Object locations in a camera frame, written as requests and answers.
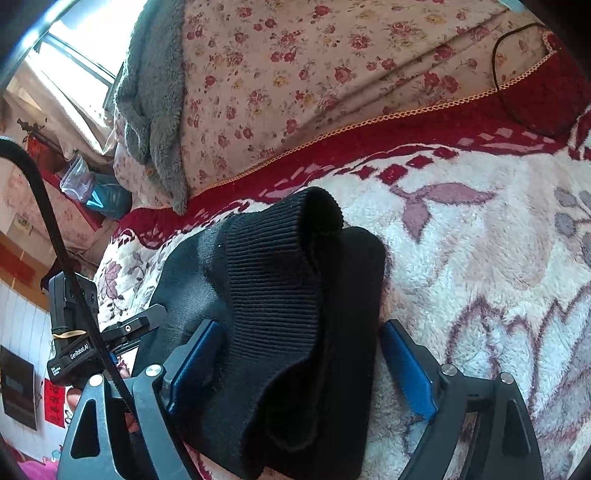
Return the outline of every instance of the floral bedsheet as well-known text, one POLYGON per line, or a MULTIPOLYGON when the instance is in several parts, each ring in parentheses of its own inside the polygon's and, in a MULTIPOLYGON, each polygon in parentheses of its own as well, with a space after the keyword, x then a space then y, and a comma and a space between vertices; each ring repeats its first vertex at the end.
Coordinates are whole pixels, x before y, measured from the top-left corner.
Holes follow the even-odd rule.
MULTIPOLYGON (((544 92, 565 85, 563 67, 552 54, 504 94, 543 98, 531 114, 552 120, 566 102, 544 92)), ((188 236, 319 186, 347 224, 387 248, 382 321, 399 319, 438 361, 465 374, 512 373, 545 478, 566 479, 591 443, 590 129, 587 108, 570 138, 535 134, 487 95, 319 139, 204 191, 184 218, 136 210, 95 279, 100 324, 146 308, 167 256, 188 236)), ((378 355, 361 478, 397 478, 423 430, 378 355)), ((469 430, 468 423, 447 478, 460 475, 469 430)), ((204 478, 235 479, 191 454, 204 478)), ((284 477, 267 469, 262 478, 284 477)))

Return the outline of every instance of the human hand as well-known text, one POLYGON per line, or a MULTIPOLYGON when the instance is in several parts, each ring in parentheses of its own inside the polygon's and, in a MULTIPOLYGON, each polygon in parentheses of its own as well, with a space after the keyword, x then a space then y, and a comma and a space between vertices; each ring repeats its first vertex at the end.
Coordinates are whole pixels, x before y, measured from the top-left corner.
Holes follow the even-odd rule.
MULTIPOLYGON (((126 370, 120 370, 119 372, 121 373, 121 378, 129 378, 129 373, 126 370)), ((78 388, 71 388, 68 390, 66 394, 66 401, 68 402, 68 406, 72 411, 76 410, 76 407, 80 403, 81 396, 82 390, 79 390, 78 388)), ((125 414, 125 423, 127 424, 127 429, 130 433, 135 433, 139 430, 139 426, 135 422, 131 413, 125 414)))

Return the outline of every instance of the blue gripper pad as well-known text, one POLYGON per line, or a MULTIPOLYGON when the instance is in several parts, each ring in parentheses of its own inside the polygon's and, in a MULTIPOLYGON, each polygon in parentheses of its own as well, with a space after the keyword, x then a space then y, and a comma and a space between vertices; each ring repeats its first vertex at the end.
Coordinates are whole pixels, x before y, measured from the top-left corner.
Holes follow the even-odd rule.
POLYGON ((430 421, 437 413, 437 406, 433 401, 428 376, 392 322, 383 325, 379 339, 390 375, 402 388, 411 411, 430 421))

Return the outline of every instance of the pink fabric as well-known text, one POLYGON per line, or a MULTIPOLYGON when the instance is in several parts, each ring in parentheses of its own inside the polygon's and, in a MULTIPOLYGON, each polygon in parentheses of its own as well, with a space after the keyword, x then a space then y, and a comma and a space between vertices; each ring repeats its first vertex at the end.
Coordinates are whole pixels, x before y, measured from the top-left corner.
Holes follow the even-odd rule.
MULTIPOLYGON (((495 41, 532 20, 496 0, 187 1, 190 194, 337 128, 491 88, 495 41)), ((545 53, 536 28, 508 38, 500 81, 545 53)), ((114 166, 135 206, 168 205, 123 147, 114 166)))
POLYGON ((45 465, 38 462, 19 463, 29 480, 56 480, 57 465, 57 462, 48 462, 45 465))

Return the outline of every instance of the black picture frame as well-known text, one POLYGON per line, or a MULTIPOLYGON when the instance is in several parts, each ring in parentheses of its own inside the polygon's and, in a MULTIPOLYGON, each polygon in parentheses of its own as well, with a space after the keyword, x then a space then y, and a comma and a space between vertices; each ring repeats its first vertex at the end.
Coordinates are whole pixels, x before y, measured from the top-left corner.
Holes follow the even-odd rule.
POLYGON ((37 431, 35 367, 4 345, 0 346, 0 387, 4 413, 37 431))

